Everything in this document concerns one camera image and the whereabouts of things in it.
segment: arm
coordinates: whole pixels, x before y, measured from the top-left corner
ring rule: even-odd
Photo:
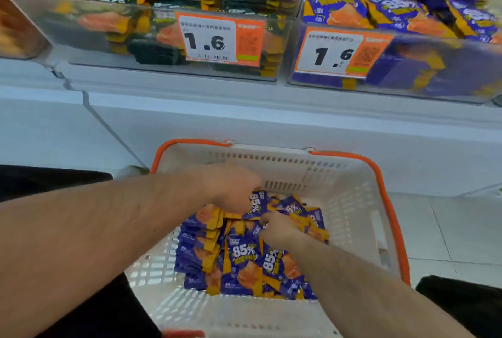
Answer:
[[[249,211],[260,179],[194,166],[0,203],[0,336],[33,337],[208,203]]]
[[[335,246],[300,232],[280,213],[267,213],[261,238],[289,251],[323,310],[345,338],[474,338],[420,293]]]

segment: tiled floor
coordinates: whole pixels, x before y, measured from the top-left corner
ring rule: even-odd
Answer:
[[[438,275],[502,288],[502,200],[391,194],[412,285]]]

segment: price tag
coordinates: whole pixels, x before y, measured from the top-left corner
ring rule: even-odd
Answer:
[[[307,27],[295,71],[365,78],[392,35]]]
[[[260,67],[264,21],[176,14],[187,60]]]

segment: shopping basket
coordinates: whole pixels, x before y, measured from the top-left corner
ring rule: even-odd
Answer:
[[[232,141],[172,140],[160,146],[151,172],[228,160],[259,174],[265,181],[265,190],[294,193],[307,205],[321,207],[330,244],[383,266],[410,284],[401,230],[381,172],[370,159],[349,153]],[[375,237],[375,229],[383,231],[383,239]],[[136,296],[160,328],[199,329],[207,337],[218,338],[339,334],[316,301],[211,297],[184,289],[184,275],[173,271],[177,233],[175,230],[169,234],[126,271]]]

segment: forearm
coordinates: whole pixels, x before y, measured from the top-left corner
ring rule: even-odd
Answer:
[[[211,202],[207,178],[151,175],[0,204],[0,336],[30,337]]]
[[[287,250],[345,338],[474,338],[405,283],[338,247],[298,234]]]

